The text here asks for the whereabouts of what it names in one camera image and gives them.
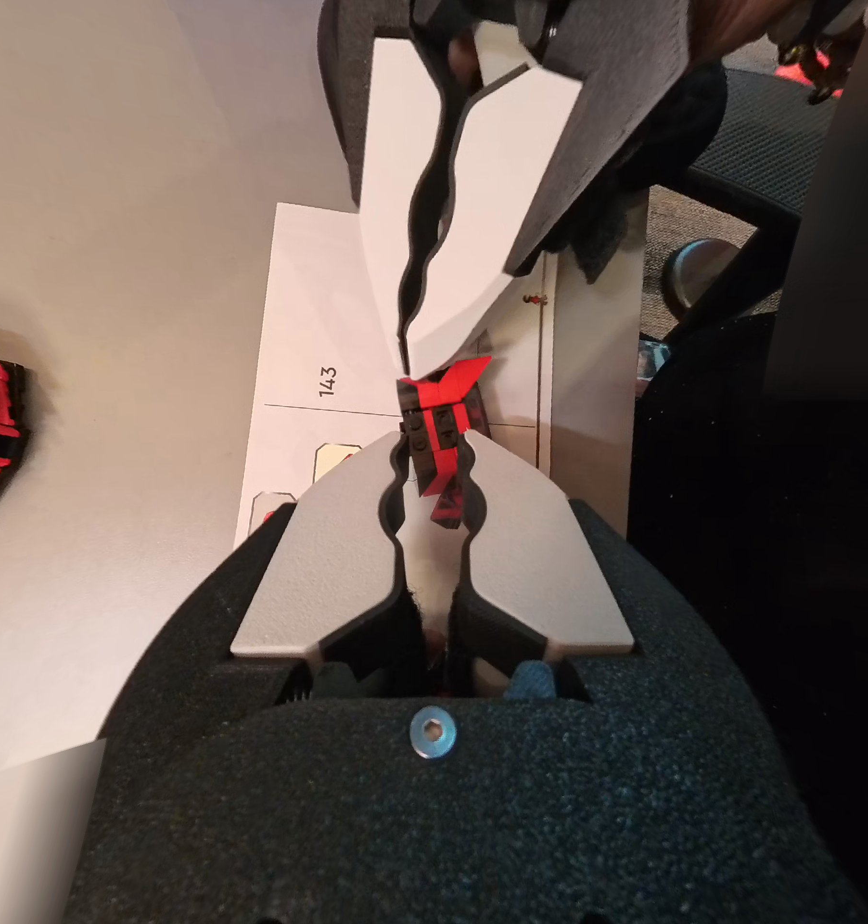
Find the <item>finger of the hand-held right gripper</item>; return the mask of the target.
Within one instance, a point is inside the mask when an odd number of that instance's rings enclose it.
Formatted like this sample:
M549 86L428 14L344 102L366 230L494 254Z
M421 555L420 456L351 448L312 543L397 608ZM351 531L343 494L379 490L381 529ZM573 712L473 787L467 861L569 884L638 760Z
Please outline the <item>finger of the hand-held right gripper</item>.
M454 227L453 148L464 98L409 37L373 41L359 228L397 372L435 372L461 347L471 279Z
M404 373L426 377L484 327L534 246L512 256L583 88L536 62L510 25L473 30L483 87L434 77L434 128L407 211Z

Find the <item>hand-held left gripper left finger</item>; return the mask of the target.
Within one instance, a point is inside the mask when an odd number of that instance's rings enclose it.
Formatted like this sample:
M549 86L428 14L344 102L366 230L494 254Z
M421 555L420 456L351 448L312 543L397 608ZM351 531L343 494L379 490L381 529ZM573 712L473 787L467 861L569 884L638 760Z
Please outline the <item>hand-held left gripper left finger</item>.
M405 435L384 434L289 510L232 656L346 664L357 679L407 655Z

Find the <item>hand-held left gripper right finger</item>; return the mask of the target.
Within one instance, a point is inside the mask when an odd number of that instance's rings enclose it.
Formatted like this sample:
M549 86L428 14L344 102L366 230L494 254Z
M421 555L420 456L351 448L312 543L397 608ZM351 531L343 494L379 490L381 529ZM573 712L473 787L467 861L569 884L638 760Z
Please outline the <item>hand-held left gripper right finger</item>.
M462 435L457 642L484 661L562 661L635 645L566 494L476 431Z

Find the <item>red lego subassembly with clear piece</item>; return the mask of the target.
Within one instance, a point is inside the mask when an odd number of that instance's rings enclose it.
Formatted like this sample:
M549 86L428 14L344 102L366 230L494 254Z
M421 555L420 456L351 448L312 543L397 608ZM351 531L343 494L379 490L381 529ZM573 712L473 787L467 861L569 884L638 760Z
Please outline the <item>red lego subassembly with clear piece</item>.
M397 381L403 430L419 496L440 497L455 479L463 433L475 431L491 437L478 385L491 361L489 355L462 359L427 378L404 377Z

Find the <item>lego instruction booklet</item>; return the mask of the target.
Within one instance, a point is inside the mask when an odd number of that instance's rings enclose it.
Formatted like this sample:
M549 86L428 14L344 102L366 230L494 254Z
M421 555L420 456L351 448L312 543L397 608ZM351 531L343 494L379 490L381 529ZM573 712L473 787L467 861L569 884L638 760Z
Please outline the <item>lego instruction booklet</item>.
M540 257L495 306L471 357L491 438L550 474L557 259ZM397 372L364 265L358 218L280 203L233 538L401 423Z

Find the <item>person's right hand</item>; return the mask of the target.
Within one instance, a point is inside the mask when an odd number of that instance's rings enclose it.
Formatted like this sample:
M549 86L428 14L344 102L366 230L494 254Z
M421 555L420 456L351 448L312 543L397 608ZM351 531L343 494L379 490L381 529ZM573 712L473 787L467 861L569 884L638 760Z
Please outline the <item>person's right hand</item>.
M466 30L453 37L447 48L451 73L470 95L482 86L481 69L472 31Z

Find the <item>black mesh office chair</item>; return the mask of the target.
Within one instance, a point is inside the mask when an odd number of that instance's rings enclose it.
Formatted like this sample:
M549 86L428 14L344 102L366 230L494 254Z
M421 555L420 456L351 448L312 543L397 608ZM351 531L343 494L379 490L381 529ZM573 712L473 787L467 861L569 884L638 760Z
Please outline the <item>black mesh office chair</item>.
M728 103L717 135L684 174L667 184L685 198L727 214L753 232L730 266L677 320L666 343L749 312L782 290L803 206L838 105L778 76L726 72Z

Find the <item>red orange cloth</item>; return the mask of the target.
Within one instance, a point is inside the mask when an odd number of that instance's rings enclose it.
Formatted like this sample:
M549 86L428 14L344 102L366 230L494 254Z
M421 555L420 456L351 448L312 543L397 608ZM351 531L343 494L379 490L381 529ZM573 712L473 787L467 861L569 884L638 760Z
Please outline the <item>red orange cloth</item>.
M799 41L778 47L775 75L831 93L843 89L848 71L833 66L826 48Z

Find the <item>round grey chair foot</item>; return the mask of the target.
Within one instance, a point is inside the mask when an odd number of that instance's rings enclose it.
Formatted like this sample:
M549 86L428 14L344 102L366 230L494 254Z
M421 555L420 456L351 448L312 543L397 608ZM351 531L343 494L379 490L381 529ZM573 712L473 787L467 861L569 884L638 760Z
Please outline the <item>round grey chair foot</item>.
M677 320L730 266L740 248L719 238L701 238L671 252L661 271L663 301Z

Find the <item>red and blue printed box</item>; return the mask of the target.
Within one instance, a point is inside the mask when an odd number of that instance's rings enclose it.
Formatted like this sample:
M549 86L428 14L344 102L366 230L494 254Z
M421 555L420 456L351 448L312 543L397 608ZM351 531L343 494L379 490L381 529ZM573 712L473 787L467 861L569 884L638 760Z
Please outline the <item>red and blue printed box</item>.
M637 341L636 399L647 390L649 384L671 356L668 344L656 338L640 336Z

